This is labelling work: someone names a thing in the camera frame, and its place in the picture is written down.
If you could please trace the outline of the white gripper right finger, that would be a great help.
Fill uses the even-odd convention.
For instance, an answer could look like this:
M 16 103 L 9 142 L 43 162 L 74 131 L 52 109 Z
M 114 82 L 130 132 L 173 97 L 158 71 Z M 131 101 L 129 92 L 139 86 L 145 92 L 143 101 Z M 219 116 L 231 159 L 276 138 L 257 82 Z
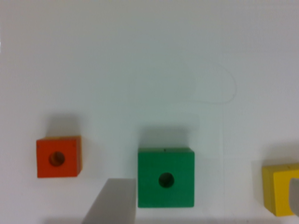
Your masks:
M 289 205 L 292 212 L 299 216 L 299 179 L 292 178 L 289 185 Z

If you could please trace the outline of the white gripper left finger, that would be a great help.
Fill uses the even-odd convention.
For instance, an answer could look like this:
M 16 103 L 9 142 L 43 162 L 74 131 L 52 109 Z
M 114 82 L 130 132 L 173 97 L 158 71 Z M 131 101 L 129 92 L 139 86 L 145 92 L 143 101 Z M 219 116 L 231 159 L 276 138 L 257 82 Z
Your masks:
M 136 180 L 110 178 L 82 224 L 135 224 Z

